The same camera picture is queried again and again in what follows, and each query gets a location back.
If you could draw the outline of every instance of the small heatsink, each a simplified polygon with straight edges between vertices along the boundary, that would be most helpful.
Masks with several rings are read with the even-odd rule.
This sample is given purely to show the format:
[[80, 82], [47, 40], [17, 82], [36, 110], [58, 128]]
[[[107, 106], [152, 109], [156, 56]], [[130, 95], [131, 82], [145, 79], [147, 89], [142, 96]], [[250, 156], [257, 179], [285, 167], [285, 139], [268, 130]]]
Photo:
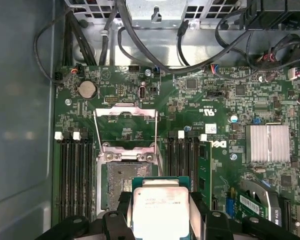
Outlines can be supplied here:
[[249, 125], [246, 132], [246, 157], [252, 163], [290, 161], [289, 126]]

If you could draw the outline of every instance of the heatsink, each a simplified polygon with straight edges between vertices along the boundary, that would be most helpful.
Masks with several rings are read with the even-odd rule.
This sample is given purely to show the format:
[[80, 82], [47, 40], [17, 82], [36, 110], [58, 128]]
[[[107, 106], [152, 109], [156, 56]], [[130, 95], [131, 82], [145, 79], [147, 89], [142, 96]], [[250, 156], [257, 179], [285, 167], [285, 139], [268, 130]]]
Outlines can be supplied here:
[[246, 132], [246, 157], [252, 163], [290, 161], [289, 126], [249, 125]]

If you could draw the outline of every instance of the chip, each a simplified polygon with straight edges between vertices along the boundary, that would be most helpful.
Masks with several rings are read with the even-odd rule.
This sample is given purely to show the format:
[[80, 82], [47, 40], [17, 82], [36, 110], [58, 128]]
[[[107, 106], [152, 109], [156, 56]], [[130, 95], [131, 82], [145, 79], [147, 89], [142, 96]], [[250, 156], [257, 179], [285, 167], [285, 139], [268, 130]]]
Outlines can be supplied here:
[[292, 168], [298, 168], [299, 167], [299, 163], [297, 161], [294, 161], [291, 163], [291, 167]]
[[197, 89], [197, 80], [196, 79], [187, 79], [186, 80], [186, 89]]
[[235, 95], [245, 96], [246, 95], [246, 86], [245, 85], [236, 85], [235, 86]]
[[281, 176], [281, 186], [282, 187], [291, 187], [292, 186], [291, 176]]
[[295, 91], [293, 91], [293, 90], [288, 91], [288, 96], [289, 97], [293, 97], [294, 95], [295, 95]]

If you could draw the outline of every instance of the mounting screw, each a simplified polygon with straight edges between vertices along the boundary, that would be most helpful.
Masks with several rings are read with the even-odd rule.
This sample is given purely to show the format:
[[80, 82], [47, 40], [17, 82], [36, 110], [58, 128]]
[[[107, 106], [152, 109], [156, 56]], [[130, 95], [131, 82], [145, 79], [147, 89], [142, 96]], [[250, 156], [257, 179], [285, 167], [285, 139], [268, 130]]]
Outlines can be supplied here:
[[83, 28], [86, 29], [89, 26], [89, 23], [86, 20], [80, 20], [79, 25]]
[[190, 22], [189, 29], [194, 30], [196, 28], [196, 25], [193, 22]]
[[220, 212], [217, 212], [217, 211], [214, 211], [214, 212], [212, 213], [212, 216], [219, 218], [219, 217], [221, 217], [221, 213], [220, 213]]
[[255, 224], [259, 223], [259, 219], [256, 218], [256, 217], [250, 217], [249, 220], [250, 220], [251, 222], [255, 223]]
[[232, 153], [232, 154], [230, 155], [230, 160], [235, 161], [235, 160], [237, 160], [237, 159], [238, 159], [238, 155], [237, 155], [237, 154]]
[[105, 158], [106, 158], [107, 160], [112, 160], [112, 159], [114, 158], [114, 156], [113, 156], [111, 153], [108, 153], [108, 154], [105, 156]]
[[64, 101], [64, 103], [65, 103], [65, 105], [70, 106], [71, 103], [72, 103], [72, 101], [71, 101], [71, 99], [67, 98], [67, 99]]
[[146, 75], [147, 77], [150, 77], [150, 76], [151, 76], [151, 73], [152, 73], [151, 69], [146, 69], [146, 70], [144, 71], [144, 75]]
[[154, 158], [151, 155], [146, 156], [146, 160], [151, 162]]
[[73, 220], [74, 224], [78, 224], [78, 223], [81, 223], [81, 222], [82, 222], [82, 220], [80, 218]]

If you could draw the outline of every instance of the integrated circuit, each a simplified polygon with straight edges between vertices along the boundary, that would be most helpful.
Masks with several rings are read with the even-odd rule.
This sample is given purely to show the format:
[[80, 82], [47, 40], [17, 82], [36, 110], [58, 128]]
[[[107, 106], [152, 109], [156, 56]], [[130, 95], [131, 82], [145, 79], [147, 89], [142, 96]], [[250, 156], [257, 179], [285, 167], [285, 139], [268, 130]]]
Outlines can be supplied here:
[[235, 86], [235, 95], [237, 96], [245, 96], [246, 95], [246, 86], [245, 85], [236, 85]]
[[281, 176], [281, 186], [282, 187], [291, 187], [292, 186], [292, 179], [291, 176]]
[[197, 89], [197, 79], [187, 79], [185, 83], [186, 89]]

